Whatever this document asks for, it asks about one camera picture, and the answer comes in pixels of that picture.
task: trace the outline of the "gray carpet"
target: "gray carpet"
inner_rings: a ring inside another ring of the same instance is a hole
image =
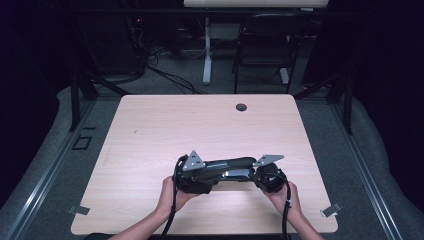
[[[304,49],[296,68],[292,93],[301,91],[300,79],[307,62],[308,46]],[[183,77],[207,93],[232,93],[231,48],[215,49],[213,55],[212,83],[204,86],[202,81],[203,57],[189,58],[184,55],[164,54],[159,56],[158,65],[162,71]],[[156,73],[146,70],[138,80],[119,85],[134,94],[182,94],[172,82]],[[81,130],[76,134],[91,137],[87,150],[69,150],[64,155],[63,165],[50,191],[23,234],[23,239],[82,239],[70,232],[74,215],[67,212],[72,205],[79,205],[108,128],[119,104],[119,96],[109,89],[97,85],[99,99],[92,103]],[[337,124],[338,116],[324,100],[325,89],[314,93],[308,100],[298,101],[299,111],[312,145],[318,166],[326,185],[330,201],[339,202],[344,209],[339,212],[339,229],[325,234],[326,239],[387,239],[373,205],[357,172],[354,157],[347,143],[343,129]],[[45,143],[35,157],[33,164],[16,188],[9,201],[0,211],[1,235],[3,239],[18,217],[32,189],[42,177],[45,169],[55,161],[66,139],[70,127],[70,95],[65,89],[58,95],[61,108]],[[81,99],[85,106],[90,103]],[[354,101],[352,128],[358,144],[373,177],[393,214],[404,239],[420,239],[424,236],[423,214],[411,205],[401,194],[396,182],[388,172],[387,156],[378,131],[368,118],[361,104]],[[231,236],[202,237],[202,239],[278,239],[278,236]]]

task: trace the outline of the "white desk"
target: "white desk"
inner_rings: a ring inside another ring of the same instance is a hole
[[[184,0],[185,7],[192,8],[325,8],[328,0]],[[212,56],[210,49],[209,18],[205,23],[205,67],[203,69],[203,84],[211,83]],[[280,71],[283,82],[288,81],[286,69]]]
[[[236,110],[239,103],[247,110]],[[72,232],[117,233],[147,216],[162,180],[192,150],[203,161],[285,155],[276,164],[298,186],[306,217],[319,232],[336,231],[335,217],[320,213],[331,204],[293,97],[239,94],[123,97],[80,204],[90,211],[75,216]],[[219,183],[190,200],[169,230],[271,233],[281,233],[281,216],[251,182]]]

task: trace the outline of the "black mechanical device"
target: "black mechanical device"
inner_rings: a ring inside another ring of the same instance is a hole
[[[204,162],[192,151],[178,159],[174,181],[186,193],[208,194],[220,181],[251,181],[262,191],[277,193],[287,178],[274,162],[283,158],[283,155],[263,155],[259,160],[243,157]]]

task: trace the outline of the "table surface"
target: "table surface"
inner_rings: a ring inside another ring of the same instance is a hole
[[[185,7],[325,8],[328,0],[184,0]]]
[[[238,94],[123,97],[80,204],[90,211],[75,216],[72,232],[117,233],[147,216],[162,180],[192,150],[203,161],[284,155],[276,164],[296,183],[305,216],[319,232],[337,230],[335,217],[320,213],[331,204],[293,97]],[[190,200],[169,230],[270,233],[281,233],[281,216],[251,182],[220,182]]]

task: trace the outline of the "forearm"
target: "forearm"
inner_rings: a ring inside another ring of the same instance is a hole
[[[145,240],[148,239],[162,224],[168,220],[168,215],[161,213],[158,210],[154,210],[147,217],[143,218],[141,221],[127,228],[123,232],[115,235],[111,239],[137,239]]]
[[[289,213],[288,221],[303,240],[324,239],[321,234],[315,230],[308,219],[306,219],[302,212],[293,211]]]

